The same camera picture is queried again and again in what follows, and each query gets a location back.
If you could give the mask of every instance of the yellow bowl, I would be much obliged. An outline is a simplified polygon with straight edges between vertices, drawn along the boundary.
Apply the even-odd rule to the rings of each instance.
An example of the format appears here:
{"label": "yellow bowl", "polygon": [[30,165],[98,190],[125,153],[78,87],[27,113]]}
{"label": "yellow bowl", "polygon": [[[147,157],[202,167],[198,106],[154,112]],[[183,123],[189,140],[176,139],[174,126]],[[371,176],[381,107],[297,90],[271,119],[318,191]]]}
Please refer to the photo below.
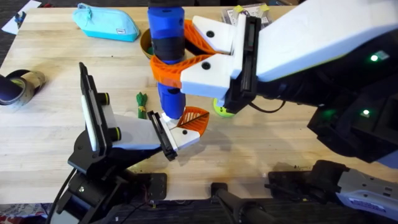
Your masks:
{"label": "yellow bowl", "polygon": [[150,59],[152,57],[152,54],[148,53],[148,49],[152,47],[152,42],[150,41],[150,30],[147,29],[145,32],[141,35],[141,40],[139,41],[141,50],[145,54],[145,56]]}

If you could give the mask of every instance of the wooden table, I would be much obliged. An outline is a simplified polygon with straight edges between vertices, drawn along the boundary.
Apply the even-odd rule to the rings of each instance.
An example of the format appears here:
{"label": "wooden table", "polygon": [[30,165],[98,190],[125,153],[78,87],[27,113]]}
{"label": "wooden table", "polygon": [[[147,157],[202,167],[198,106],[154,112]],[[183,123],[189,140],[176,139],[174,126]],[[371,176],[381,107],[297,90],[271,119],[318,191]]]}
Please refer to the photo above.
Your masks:
{"label": "wooden table", "polygon": [[[277,19],[292,7],[271,7]],[[0,108],[0,203],[52,202],[72,169],[67,159],[85,124],[80,105],[83,62],[97,89],[108,92],[116,114],[137,116],[136,94],[149,95],[148,110],[161,111],[156,82],[139,41],[119,42],[87,37],[72,21],[74,9],[29,11],[0,73],[38,70],[47,86],[13,113]],[[141,31],[148,28],[147,8],[123,8]],[[187,7],[186,18],[220,19],[220,7]],[[318,159],[341,162],[370,175],[395,181],[398,171],[378,163],[339,156],[306,128],[314,108],[287,103],[274,114],[246,107],[233,118],[215,114],[212,99],[187,96],[187,105],[211,113],[200,142],[169,162],[162,153],[134,165],[134,172],[165,172],[167,199],[203,199],[212,182],[226,182],[240,197],[270,197],[263,187],[272,170],[308,170]],[[273,109],[280,101],[258,98]]]}

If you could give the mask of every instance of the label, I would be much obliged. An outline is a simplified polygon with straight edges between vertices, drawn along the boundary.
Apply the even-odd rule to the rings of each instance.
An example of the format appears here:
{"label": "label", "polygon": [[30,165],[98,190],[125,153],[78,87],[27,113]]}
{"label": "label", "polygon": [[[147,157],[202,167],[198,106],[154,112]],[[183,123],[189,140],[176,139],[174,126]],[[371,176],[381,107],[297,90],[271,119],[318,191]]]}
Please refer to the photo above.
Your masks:
{"label": "label", "polygon": [[348,198],[348,200],[350,200],[350,202],[353,205],[355,205],[355,206],[363,207],[364,209],[367,208],[367,209],[376,210],[376,211],[379,211],[379,212],[386,213],[386,210],[381,205],[376,205],[375,203],[365,202],[365,201],[358,200],[358,199],[355,199],[355,198]]}
{"label": "label", "polygon": [[118,34],[126,34],[126,30],[125,29],[116,29],[116,32]]}

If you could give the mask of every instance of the black bracket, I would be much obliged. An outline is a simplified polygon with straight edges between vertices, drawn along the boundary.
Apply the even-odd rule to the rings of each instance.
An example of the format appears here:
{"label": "black bracket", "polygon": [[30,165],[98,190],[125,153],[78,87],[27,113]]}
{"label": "black bracket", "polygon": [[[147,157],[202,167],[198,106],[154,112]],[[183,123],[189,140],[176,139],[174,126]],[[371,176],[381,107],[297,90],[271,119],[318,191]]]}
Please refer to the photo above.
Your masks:
{"label": "black bracket", "polygon": [[260,30],[260,18],[252,16],[246,18],[242,72],[237,79],[231,79],[229,90],[225,95],[224,107],[229,113],[236,114],[256,98],[257,48]]}
{"label": "black bracket", "polygon": [[148,118],[154,125],[157,137],[160,141],[160,146],[164,152],[164,155],[169,161],[172,161],[176,158],[177,153],[174,151],[173,146],[171,145],[169,138],[167,137],[166,131],[160,122],[160,116],[158,113],[154,113],[153,111],[148,112]]}
{"label": "black bracket", "polygon": [[106,180],[89,179],[76,173],[57,203],[57,213],[66,211],[79,223],[107,223],[109,215],[131,200],[166,198],[166,174],[133,174],[125,171]]}

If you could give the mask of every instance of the cable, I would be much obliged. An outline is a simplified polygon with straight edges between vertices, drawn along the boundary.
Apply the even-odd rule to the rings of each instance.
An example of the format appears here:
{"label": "cable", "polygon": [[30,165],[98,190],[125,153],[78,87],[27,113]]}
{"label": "cable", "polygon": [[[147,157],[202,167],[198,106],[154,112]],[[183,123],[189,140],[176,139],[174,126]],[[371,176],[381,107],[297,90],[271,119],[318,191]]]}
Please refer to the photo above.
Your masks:
{"label": "cable", "polygon": [[251,106],[251,107],[253,107],[254,109],[256,109],[256,110],[258,110],[258,111],[260,111],[260,112],[263,112],[263,113],[275,113],[276,111],[279,111],[282,107],[284,107],[284,106],[285,106],[285,103],[286,103],[286,101],[284,100],[284,101],[282,102],[281,106],[280,106],[278,109],[272,110],[272,111],[263,110],[263,109],[261,109],[260,107],[258,107],[257,105],[255,105],[253,102],[250,102],[250,103],[249,103],[249,106]]}
{"label": "cable", "polygon": [[124,218],[124,220],[120,223],[120,224],[123,224],[136,210],[138,210],[139,208],[141,208],[142,206],[144,206],[146,203],[144,202],[144,203],[142,203],[142,204],[140,204],[138,207],[135,207],[135,206],[133,206],[133,205],[131,205],[131,206],[133,206],[135,209],[133,210],[133,211],[131,211],[125,218]]}
{"label": "cable", "polygon": [[[172,207],[184,207],[184,206],[189,206],[189,205],[191,205],[193,202],[195,202],[194,200],[191,200],[190,202],[188,202],[188,203],[177,203],[177,201],[176,201],[176,204],[170,204],[170,203],[161,203],[161,204],[158,204],[158,205],[156,205],[156,208],[150,208],[150,209],[142,209],[142,208],[138,208],[138,210],[140,210],[140,211],[143,211],[143,212],[159,212],[159,211],[167,211],[167,210],[170,210],[169,208],[172,208]],[[166,207],[166,209],[164,209],[164,210],[159,210],[159,209],[157,209],[157,208],[159,208],[160,206],[165,206]]]}
{"label": "cable", "polygon": [[72,178],[72,176],[75,174],[75,171],[76,171],[76,169],[73,168],[72,171],[70,172],[69,176],[67,177],[67,179],[62,184],[62,187],[61,187],[60,191],[58,192],[57,196],[54,199],[54,202],[51,205],[50,212],[49,212],[49,215],[47,216],[45,224],[50,224],[52,215],[54,214],[55,206],[57,205],[58,201],[60,200],[60,197],[61,197],[61,194],[63,193],[63,190],[65,190],[65,187],[69,183],[69,181]]}

